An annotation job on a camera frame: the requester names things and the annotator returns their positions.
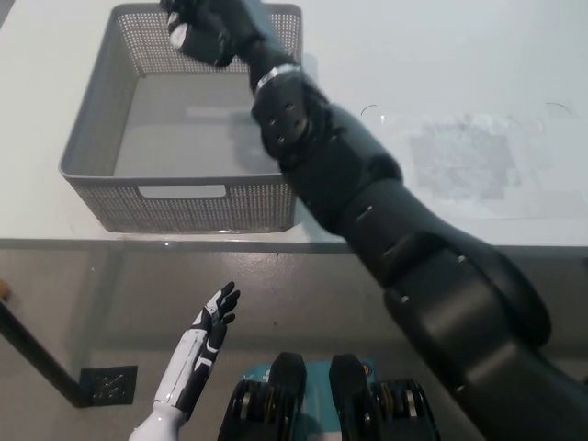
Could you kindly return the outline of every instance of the robot finger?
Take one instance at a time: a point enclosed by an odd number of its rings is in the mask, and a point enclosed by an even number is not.
[[[222,68],[231,64],[231,39],[219,17],[205,8],[198,10],[197,17],[187,22],[181,13],[170,13],[167,28],[172,46],[210,66]]]
[[[231,312],[237,306],[237,300],[241,297],[241,291],[236,290],[225,297],[220,303],[219,316],[224,317],[227,312]]]
[[[235,314],[228,314],[228,315],[225,315],[220,322],[224,323],[224,324],[230,324],[230,323],[233,323],[234,321],[235,321]]]

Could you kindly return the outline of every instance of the robotic hand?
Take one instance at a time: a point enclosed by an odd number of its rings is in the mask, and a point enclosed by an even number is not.
[[[414,197],[379,142],[284,52],[263,4],[161,6],[185,55],[218,68],[234,57],[249,66],[266,152],[384,288],[390,315],[480,431],[491,439],[588,439],[587,389],[538,351],[551,325],[534,288],[498,250]]]
[[[153,411],[130,441],[176,441],[204,390],[241,292],[229,283],[219,290],[184,332],[153,401]]]

